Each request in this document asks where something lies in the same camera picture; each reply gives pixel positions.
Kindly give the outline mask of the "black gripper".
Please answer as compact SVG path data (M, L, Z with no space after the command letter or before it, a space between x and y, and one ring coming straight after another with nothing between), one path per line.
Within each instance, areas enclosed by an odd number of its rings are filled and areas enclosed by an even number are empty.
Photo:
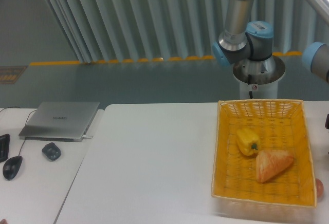
M329 129L329 114L327 114L327 116L326 116L326 120L325 120L325 128L326 129Z

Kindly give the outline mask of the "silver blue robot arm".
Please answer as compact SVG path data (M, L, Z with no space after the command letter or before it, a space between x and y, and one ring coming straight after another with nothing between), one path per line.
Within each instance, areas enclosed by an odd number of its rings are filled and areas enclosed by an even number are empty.
M223 32L212 45L217 61L233 65L240 85L240 99L276 99L284 62L272 55L273 27L251 21L254 0L229 0ZM328 24L328 0L307 0ZM304 66L328 83L328 44L314 42L303 54Z

